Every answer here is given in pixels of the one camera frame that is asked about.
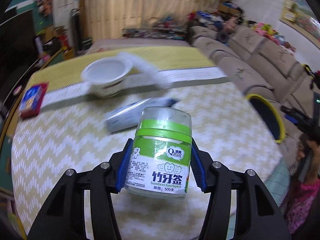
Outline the person's right hand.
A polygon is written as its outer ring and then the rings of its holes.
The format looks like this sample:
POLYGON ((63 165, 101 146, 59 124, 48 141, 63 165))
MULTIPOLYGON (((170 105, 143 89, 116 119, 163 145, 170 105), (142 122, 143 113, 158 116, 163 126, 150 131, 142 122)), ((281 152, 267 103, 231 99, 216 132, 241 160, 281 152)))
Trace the person's right hand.
POLYGON ((310 140, 306 134, 301 134, 299 137, 297 161, 298 180, 305 185, 315 184, 319 172, 319 145, 310 140))

